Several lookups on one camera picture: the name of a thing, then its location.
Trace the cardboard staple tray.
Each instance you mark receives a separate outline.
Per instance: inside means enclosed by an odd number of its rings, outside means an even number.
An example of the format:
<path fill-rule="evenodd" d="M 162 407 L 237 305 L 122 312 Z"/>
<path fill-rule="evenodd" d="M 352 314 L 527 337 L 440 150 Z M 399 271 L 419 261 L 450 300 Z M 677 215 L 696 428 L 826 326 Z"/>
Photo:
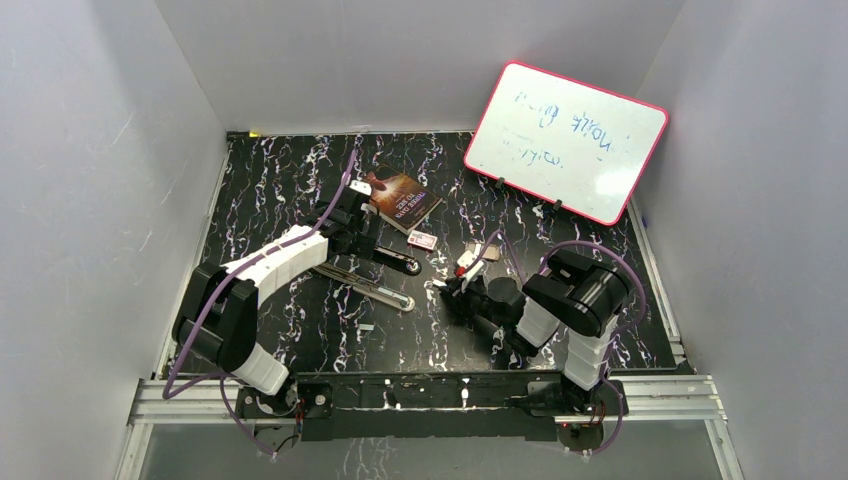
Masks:
<path fill-rule="evenodd" d="M 497 245 L 488 246 L 479 242 L 468 242 L 465 245 L 466 253 L 463 255 L 468 262 L 473 262 L 480 257 L 482 260 L 496 262 L 501 259 L 501 252 Z"/>

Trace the beige stapler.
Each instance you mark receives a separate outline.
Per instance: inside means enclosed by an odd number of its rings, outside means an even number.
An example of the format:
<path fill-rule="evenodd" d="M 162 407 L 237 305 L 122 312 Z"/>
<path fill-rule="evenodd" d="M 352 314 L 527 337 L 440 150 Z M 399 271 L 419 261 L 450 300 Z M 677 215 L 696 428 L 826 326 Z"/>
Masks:
<path fill-rule="evenodd" d="M 415 308 L 416 303 L 413 297 L 382 286 L 354 272 L 343 270 L 329 263 L 317 265 L 312 270 L 315 273 L 346 284 L 355 292 L 401 312 L 410 312 Z"/>

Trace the black stapler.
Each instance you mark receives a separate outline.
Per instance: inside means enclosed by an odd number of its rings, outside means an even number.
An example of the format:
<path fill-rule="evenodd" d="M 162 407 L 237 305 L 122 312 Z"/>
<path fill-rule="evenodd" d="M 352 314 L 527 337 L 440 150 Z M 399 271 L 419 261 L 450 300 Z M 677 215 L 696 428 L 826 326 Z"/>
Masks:
<path fill-rule="evenodd" d="M 372 260 L 408 276 L 417 276 L 422 271 L 415 257 L 379 245 L 374 247 Z"/>

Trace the red white staple box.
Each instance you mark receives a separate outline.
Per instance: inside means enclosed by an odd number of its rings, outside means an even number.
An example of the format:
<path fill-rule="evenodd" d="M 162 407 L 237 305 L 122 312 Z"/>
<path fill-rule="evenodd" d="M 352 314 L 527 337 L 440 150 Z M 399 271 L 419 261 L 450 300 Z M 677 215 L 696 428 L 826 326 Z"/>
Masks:
<path fill-rule="evenodd" d="M 411 231 L 407 238 L 408 245 L 426 251 L 433 251 L 436 247 L 437 242 L 438 238 L 435 235 L 431 235 L 417 230 Z"/>

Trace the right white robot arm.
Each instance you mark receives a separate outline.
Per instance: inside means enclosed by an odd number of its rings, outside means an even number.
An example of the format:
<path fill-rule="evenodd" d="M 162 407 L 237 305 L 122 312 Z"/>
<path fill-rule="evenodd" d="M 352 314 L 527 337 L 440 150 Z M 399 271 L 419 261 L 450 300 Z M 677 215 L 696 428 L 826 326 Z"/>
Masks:
<path fill-rule="evenodd" d="M 448 309 L 464 320 L 486 320 L 523 357 L 536 356 L 557 332 L 568 339 L 556 381 L 535 381 L 511 405 L 534 416 L 587 414 L 603 399 L 607 351 L 634 283 L 621 268 L 559 250 L 524 283 L 490 281 L 478 267 L 458 267 L 436 284 Z"/>

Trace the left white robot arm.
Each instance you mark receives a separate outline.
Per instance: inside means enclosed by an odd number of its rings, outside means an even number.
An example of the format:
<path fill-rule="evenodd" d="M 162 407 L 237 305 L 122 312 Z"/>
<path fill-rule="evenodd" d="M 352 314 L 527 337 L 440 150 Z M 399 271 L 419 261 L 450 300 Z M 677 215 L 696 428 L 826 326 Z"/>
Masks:
<path fill-rule="evenodd" d="M 373 211 L 369 187 L 357 182 L 257 251 L 225 265 L 198 265 L 172 327 L 181 348 L 172 369 L 195 354 L 260 392 L 271 414 L 293 412 L 299 391 L 289 368 L 257 341 L 259 309 L 292 280 L 338 255 L 371 258 L 378 229 L 368 219 Z"/>

